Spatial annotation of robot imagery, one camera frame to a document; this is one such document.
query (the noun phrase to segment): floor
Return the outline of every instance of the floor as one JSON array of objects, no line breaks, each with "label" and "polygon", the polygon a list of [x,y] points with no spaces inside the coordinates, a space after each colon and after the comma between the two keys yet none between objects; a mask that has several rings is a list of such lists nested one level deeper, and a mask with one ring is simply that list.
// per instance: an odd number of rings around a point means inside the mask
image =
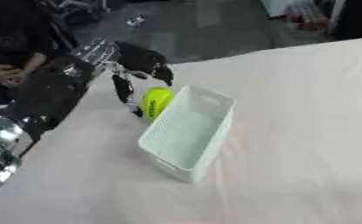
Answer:
[{"label": "floor", "polygon": [[[126,24],[139,15],[145,18],[139,28]],[[324,42],[319,35],[268,20],[260,0],[128,3],[77,33],[82,42],[105,38],[146,46],[165,54],[171,63]]]}]

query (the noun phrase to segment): white tablecloth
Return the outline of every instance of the white tablecloth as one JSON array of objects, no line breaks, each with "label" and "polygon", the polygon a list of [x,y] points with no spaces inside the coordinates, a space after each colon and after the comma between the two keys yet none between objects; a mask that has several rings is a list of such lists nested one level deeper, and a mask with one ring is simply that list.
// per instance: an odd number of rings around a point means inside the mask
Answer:
[{"label": "white tablecloth", "polygon": [[362,39],[174,66],[237,100],[197,185],[138,149],[147,124],[103,75],[0,190],[0,224],[362,223]]}]

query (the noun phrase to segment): black sleeve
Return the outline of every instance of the black sleeve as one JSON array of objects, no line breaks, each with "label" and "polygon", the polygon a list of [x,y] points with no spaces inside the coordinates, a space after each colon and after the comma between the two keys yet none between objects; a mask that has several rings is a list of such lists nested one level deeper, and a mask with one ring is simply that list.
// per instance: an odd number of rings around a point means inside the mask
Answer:
[{"label": "black sleeve", "polygon": [[33,53],[43,53],[50,58],[54,55],[54,47],[51,37],[51,26],[44,17],[35,11],[29,12],[26,19],[25,32],[30,41]]}]

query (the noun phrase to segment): black clothing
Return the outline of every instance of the black clothing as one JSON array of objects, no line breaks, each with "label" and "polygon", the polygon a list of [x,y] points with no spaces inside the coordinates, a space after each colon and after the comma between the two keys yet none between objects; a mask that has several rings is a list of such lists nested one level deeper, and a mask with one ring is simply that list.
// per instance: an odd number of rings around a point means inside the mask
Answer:
[{"label": "black clothing", "polygon": [[34,53],[53,54],[48,23],[30,0],[0,0],[0,64],[21,68]]}]

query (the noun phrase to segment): metallic robot arm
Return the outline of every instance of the metallic robot arm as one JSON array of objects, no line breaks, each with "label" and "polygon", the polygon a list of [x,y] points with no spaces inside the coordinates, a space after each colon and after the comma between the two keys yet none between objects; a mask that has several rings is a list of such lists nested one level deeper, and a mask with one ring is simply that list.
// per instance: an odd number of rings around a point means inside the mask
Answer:
[{"label": "metallic robot arm", "polygon": [[138,104],[132,101],[130,76],[151,76],[170,86],[173,74],[166,62],[158,52],[97,39],[39,69],[18,90],[15,101],[0,108],[0,186],[16,172],[25,153],[68,116],[92,80],[105,70],[111,71],[120,101],[141,116]]}]

